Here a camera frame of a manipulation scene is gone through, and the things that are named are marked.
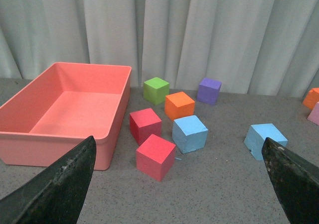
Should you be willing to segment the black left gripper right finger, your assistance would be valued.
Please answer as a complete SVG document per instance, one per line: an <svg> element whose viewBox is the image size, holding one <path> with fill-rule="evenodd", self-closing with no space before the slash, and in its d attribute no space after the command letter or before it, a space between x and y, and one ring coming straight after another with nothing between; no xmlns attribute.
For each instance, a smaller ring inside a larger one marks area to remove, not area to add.
<svg viewBox="0 0 319 224"><path fill-rule="evenodd" d="M262 156L276 196L292 224L319 222L319 168L267 137Z"/></svg>

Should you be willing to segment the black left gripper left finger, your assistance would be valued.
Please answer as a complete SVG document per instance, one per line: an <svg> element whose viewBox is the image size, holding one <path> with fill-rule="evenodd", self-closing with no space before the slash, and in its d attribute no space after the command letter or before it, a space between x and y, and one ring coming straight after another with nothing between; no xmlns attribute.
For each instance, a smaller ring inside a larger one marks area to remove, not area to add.
<svg viewBox="0 0 319 224"><path fill-rule="evenodd" d="M2 224L75 224L84 205L96 160L87 137L0 201Z"/></svg>

